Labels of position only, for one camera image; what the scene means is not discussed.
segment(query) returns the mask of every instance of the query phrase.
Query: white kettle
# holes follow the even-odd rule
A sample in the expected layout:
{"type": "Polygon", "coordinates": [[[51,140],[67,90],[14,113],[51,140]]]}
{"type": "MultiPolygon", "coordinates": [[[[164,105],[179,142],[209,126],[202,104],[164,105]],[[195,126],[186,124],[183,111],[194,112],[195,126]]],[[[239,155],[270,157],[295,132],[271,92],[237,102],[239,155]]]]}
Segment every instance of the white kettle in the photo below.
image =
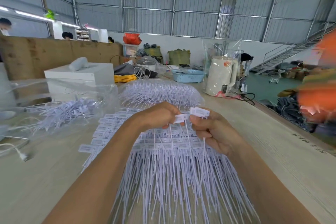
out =
{"type": "Polygon", "coordinates": [[[205,93],[214,97],[224,97],[236,83],[238,69],[237,59],[212,57],[205,93]]]}

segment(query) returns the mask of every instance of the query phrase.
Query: person's right hand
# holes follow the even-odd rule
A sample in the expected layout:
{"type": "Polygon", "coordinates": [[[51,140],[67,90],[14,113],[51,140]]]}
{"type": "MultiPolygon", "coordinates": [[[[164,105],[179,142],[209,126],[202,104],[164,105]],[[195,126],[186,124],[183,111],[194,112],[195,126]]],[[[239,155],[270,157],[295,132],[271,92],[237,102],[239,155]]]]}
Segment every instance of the person's right hand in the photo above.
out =
{"type": "Polygon", "coordinates": [[[191,115],[193,130],[199,138],[205,138],[205,142],[217,152],[231,155],[244,140],[222,115],[207,108],[203,109],[210,111],[210,116],[205,120],[191,115]]]}

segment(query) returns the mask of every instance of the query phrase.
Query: red plastic bag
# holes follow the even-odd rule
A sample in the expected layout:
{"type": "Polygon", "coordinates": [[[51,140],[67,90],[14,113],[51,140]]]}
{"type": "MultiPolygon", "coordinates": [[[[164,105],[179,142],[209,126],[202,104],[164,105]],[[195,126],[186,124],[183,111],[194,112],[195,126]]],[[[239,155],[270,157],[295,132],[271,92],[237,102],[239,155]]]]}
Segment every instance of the red plastic bag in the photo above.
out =
{"type": "Polygon", "coordinates": [[[141,44],[141,38],[139,37],[140,34],[134,33],[125,33],[123,36],[123,40],[125,44],[134,44],[139,45],[141,44]]]}

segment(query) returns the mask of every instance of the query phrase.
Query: green floor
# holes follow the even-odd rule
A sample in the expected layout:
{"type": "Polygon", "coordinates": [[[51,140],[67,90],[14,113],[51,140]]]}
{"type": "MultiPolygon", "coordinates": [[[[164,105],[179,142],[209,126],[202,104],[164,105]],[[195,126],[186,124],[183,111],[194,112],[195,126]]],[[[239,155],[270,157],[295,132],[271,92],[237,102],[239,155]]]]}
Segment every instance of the green floor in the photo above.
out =
{"type": "Polygon", "coordinates": [[[280,78],[279,83],[269,83],[270,77],[249,73],[247,77],[247,92],[255,94],[255,100],[267,99],[277,103],[277,94],[285,89],[295,88],[302,84],[301,81],[288,78],[280,78]]]}

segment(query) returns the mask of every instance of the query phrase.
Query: forearm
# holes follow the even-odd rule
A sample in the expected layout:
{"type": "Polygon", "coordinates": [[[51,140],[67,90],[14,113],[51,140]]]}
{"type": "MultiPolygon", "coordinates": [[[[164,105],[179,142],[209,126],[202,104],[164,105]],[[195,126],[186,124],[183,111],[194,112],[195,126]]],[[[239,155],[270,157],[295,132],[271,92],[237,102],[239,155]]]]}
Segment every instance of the forearm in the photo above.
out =
{"type": "Polygon", "coordinates": [[[261,223],[319,223],[247,143],[240,144],[229,159],[261,223]]]}
{"type": "Polygon", "coordinates": [[[78,177],[44,223],[107,223],[124,168],[140,130],[127,120],[78,177]]]}

